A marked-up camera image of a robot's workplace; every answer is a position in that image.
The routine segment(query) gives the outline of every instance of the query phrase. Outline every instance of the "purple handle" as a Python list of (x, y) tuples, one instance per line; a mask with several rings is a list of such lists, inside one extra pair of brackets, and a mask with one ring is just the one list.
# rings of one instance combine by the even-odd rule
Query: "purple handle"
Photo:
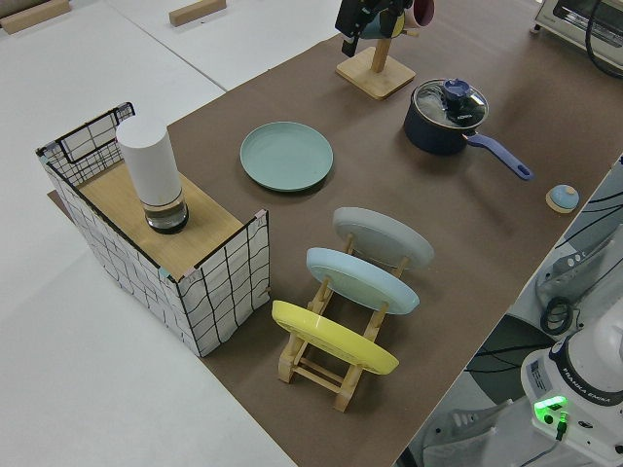
[(532, 178), (534, 178), (532, 171), (527, 168), (523, 162), (510, 154), (506, 148), (494, 139), (478, 133), (465, 134), (464, 136), (468, 145), (475, 146), (477, 148), (485, 148), (496, 156), (504, 165), (510, 168), (515, 175), (522, 180), (532, 180)]

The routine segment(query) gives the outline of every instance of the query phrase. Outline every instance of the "wooden stand base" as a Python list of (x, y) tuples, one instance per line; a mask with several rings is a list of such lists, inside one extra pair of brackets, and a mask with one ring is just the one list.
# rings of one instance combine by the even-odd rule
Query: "wooden stand base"
[(336, 69), (340, 76), (377, 100), (383, 100), (408, 85), (416, 76), (415, 71), (390, 56), (386, 57), (385, 66), (381, 66), (381, 71), (375, 71), (374, 58), (380, 46), (370, 47), (356, 54), (340, 63)]
[(0, 19), (0, 26), (2, 26), (8, 34), (15, 34), (27, 27), (58, 17), (70, 10), (69, 0), (50, 0), (36, 7), (24, 10), (23, 12), (15, 13), (9, 17)]

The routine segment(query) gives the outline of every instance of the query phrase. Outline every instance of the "table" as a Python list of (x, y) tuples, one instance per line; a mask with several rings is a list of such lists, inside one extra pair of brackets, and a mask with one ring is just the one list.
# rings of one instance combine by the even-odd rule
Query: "table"
[[(274, 299), (304, 305), (312, 297), (306, 250), (340, 247), (331, 227), (337, 207), (383, 212), (436, 250), (429, 268), (404, 276), (420, 307), (387, 319), (378, 337), (401, 365), (390, 376), (363, 378), (346, 414), (314, 384), (277, 380), (287, 336), (268, 306), (203, 360), (297, 464), (391, 464), (568, 225), (545, 194), (559, 183), (590, 194), (620, 154), (620, 83), (580, 50), (530, 35), (536, 9), (530, 0), (440, 2), (419, 39), (393, 41), (389, 54), (418, 74), (383, 102), (335, 73), (345, 59), (335, 37), (170, 126), (180, 171), (239, 218), (269, 209)], [(522, 159), (533, 181), (480, 150), (439, 158), (410, 144), (402, 130), (410, 92), (440, 77), (483, 92), (492, 109), (480, 129)], [(335, 162), (322, 184), (285, 195), (247, 177), (240, 143), (273, 121), (300, 122), (327, 137)], [(339, 300), (328, 310), (351, 327), (364, 314)]]

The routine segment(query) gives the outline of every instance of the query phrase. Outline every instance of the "green light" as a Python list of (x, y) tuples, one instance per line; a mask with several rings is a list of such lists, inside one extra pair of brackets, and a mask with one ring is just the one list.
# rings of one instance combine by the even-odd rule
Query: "green light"
[(567, 398), (564, 396), (554, 396), (544, 401), (538, 401), (534, 403), (535, 410), (547, 409), (552, 406), (565, 406), (567, 404)]
[(560, 407), (564, 407), (567, 404), (567, 398), (564, 396), (554, 396), (549, 399), (545, 399), (544, 401), (538, 401), (534, 403), (534, 413), (536, 417), (540, 420), (543, 420), (544, 416), (547, 415), (548, 410), (557, 410)]

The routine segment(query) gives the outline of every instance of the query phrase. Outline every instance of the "glass lid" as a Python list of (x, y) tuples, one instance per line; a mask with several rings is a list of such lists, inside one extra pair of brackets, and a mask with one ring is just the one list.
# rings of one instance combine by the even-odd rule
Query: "glass lid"
[(489, 112), (485, 96), (462, 80), (432, 80), (413, 94), (414, 105), (427, 120), (447, 128), (474, 128)]

